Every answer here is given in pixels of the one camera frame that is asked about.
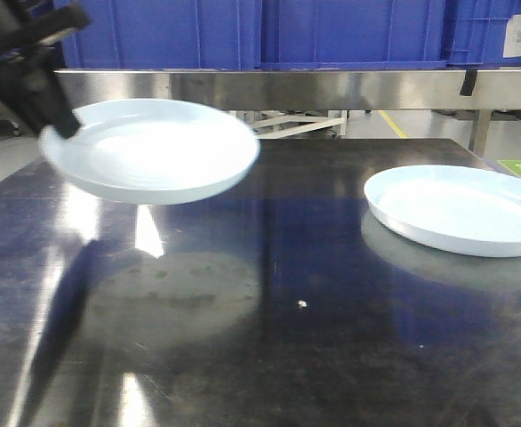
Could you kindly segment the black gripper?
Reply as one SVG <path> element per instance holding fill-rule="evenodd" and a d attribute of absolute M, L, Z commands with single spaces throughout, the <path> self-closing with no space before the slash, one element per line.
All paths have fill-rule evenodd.
<path fill-rule="evenodd" d="M 38 1 L 0 1 L 0 101 L 35 134 L 51 126 L 63 139 L 81 123 L 55 75 L 49 46 L 91 23 L 77 1 L 37 16 Z"/>

